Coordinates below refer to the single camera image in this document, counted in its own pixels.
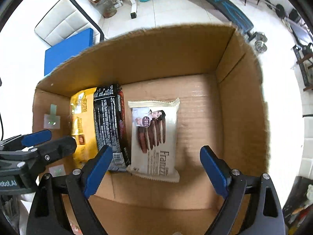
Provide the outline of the black snack pack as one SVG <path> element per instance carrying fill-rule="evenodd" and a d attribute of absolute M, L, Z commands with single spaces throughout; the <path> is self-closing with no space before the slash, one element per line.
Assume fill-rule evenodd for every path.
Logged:
<path fill-rule="evenodd" d="M 112 148 L 109 170 L 125 172 L 130 165 L 128 150 L 124 95 L 118 84 L 98 87 L 93 94 L 94 127 L 98 149 Z"/>

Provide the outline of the white chocolate wafer pack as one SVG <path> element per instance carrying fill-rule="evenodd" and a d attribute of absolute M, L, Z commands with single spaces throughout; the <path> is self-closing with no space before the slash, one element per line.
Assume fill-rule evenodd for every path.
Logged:
<path fill-rule="evenodd" d="M 177 113 L 180 99 L 128 101 L 132 112 L 131 161 L 127 171 L 157 181 L 177 183 Z"/>

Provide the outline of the yellow snack bag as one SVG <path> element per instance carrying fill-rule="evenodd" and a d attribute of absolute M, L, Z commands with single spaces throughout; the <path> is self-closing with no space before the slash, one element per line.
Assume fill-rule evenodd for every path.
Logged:
<path fill-rule="evenodd" d="M 71 97 L 72 133 L 76 140 L 73 161 L 76 168 L 83 166 L 98 153 L 94 125 L 93 95 L 96 88 L 82 90 Z"/>

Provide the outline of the white padded chair left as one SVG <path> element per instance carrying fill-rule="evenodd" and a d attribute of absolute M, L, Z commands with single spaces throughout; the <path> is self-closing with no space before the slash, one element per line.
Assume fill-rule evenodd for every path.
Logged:
<path fill-rule="evenodd" d="M 93 30 L 93 44 L 104 41 L 99 25 L 76 0 L 59 0 L 38 22 L 34 32 L 45 43 L 54 46 L 88 28 Z"/>

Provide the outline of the clear water jug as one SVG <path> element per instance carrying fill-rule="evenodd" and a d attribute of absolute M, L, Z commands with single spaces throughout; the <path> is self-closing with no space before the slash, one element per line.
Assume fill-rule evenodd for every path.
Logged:
<path fill-rule="evenodd" d="M 105 18 L 111 18 L 117 13 L 117 9 L 122 7 L 122 0 L 100 0 L 96 5 L 98 12 Z"/>

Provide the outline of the dark wooden chair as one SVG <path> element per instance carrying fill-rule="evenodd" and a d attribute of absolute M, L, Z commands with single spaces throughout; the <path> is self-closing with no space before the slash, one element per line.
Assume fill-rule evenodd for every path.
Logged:
<path fill-rule="evenodd" d="M 308 45 L 294 45 L 292 48 L 296 56 L 296 65 L 299 66 L 304 88 L 303 92 L 312 90 L 312 43 Z"/>

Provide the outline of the chrome dumbbell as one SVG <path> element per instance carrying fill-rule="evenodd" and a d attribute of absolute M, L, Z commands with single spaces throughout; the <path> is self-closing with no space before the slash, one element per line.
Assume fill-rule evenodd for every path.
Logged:
<path fill-rule="evenodd" d="M 256 32 L 255 40 L 256 40 L 255 41 L 255 50 L 259 54 L 266 52 L 266 50 L 267 50 L 267 46 L 266 46 L 267 37 L 265 36 L 265 34 L 262 32 Z"/>

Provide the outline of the small barbell on floor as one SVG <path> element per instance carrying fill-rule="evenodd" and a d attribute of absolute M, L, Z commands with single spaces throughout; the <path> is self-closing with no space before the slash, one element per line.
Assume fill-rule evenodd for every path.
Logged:
<path fill-rule="evenodd" d="M 281 4 L 274 5 L 270 2 L 270 0 L 265 0 L 265 3 L 269 9 L 275 11 L 276 15 L 280 19 L 284 19 L 287 16 L 286 11 Z"/>

